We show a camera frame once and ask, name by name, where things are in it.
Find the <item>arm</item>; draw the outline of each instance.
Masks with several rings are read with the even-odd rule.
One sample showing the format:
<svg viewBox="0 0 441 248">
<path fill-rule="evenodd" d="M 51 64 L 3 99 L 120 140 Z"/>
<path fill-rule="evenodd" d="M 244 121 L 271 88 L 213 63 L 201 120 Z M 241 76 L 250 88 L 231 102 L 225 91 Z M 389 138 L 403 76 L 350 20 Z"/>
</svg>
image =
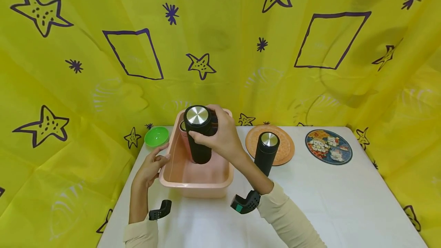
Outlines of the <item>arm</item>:
<svg viewBox="0 0 441 248">
<path fill-rule="evenodd" d="M 257 209 L 260 216 L 271 224 L 289 248 L 325 248 L 311 222 L 297 205 L 283 192 L 278 184 L 273 183 L 246 155 L 236 163 L 238 169 L 260 195 Z"/>
<path fill-rule="evenodd" d="M 158 245 L 157 221 L 149 220 L 148 189 L 158 177 L 158 172 L 168 162 L 168 155 L 157 154 L 168 147 L 168 144 L 157 147 L 146 156 L 144 163 L 133 179 L 130 191 L 129 224 L 124 230 L 126 248 L 151 247 Z"/>
<path fill-rule="evenodd" d="M 211 147 L 240 171 L 260 195 L 258 210 L 289 248 L 324 248 L 325 244 L 310 221 L 294 202 L 253 163 L 243 150 L 235 121 L 218 105 L 208 105 L 216 112 L 218 130 L 207 137 L 189 132 L 198 144 Z"/>
</svg>

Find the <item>black thermos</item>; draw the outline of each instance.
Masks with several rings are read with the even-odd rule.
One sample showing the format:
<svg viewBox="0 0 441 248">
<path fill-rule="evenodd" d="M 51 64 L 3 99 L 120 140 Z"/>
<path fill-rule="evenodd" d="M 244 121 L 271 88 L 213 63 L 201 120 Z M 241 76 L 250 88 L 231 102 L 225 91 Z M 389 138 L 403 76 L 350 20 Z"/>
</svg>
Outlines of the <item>black thermos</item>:
<svg viewBox="0 0 441 248">
<path fill-rule="evenodd" d="M 190 106 L 184 113 L 184 123 L 187 133 L 199 132 L 203 135 L 211 135 L 211 111 L 205 106 Z M 211 149 L 197 144 L 191 135 L 188 135 L 191 157 L 196 164 L 206 164 L 211 159 Z"/>
<path fill-rule="evenodd" d="M 279 144 L 279 137 L 272 132 L 264 132 L 259 136 L 254 164 L 256 164 L 266 176 L 270 174 Z"/>
</svg>

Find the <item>green bowl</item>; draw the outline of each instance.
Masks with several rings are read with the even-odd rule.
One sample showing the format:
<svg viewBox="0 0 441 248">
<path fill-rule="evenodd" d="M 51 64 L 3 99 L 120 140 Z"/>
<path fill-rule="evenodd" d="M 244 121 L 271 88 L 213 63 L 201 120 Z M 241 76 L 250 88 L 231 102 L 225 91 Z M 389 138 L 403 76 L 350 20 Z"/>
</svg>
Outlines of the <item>green bowl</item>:
<svg viewBox="0 0 441 248">
<path fill-rule="evenodd" d="M 168 130 L 158 126 L 149 130 L 144 137 L 144 142 L 149 147 L 159 147 L 168 142 Z"/>
</svg>

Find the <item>pink plastic basin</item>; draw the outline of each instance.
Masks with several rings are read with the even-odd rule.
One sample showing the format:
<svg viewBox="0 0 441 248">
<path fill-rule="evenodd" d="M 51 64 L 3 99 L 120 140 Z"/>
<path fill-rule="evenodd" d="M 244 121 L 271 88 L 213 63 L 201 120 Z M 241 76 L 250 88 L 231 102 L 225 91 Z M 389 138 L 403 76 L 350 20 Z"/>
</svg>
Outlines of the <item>pink plastic basin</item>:
<svg viewBox="0 0 441 248">
<path fill-rule="evenodd" d="M 231 117 L 232 113 L 224 109 Z M 171 132 L 170 161 L 161 169 L 160 183 L 178 190 L 182 196 L 197 198 L 223 198 L 233 181 L 233 166 L 215 152 L 208 163 L 200 165 L 190 161 L 191 155 L 185 146 L 179 125 L 185 110 L 179 112 Z"/>
</svg>

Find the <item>decorative plate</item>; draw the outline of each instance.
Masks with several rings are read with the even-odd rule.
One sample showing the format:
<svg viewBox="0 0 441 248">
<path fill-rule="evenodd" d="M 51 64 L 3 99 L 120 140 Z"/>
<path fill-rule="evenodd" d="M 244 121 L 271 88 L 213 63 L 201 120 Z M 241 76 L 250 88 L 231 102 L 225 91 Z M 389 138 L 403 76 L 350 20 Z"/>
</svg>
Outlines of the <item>decorative plate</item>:
<svg viewBox="0 0 441 248">
<path fill-rule="evenodd" d="M 309 152 L 325 163 L 344 165 L 352 159 L 351 146 L 334 132 L 324 129 L 313 130 L 306 135 L 305 143 Z"/>
<path fill-rule="evenodd" d="M 247 147 L 248 153 L 254 158 L 259 136 L 266 131 L 276 134 L 280 139 L 279 149 L 276 158 L 274 159 L 273 166 L 280 166 L 290 161 L 294 155 L 294 142 L 283 129 L 270 124 L 255 126 L 248 132 L 247 138 L 245 139 L 245 146 Z"/>
</svg>

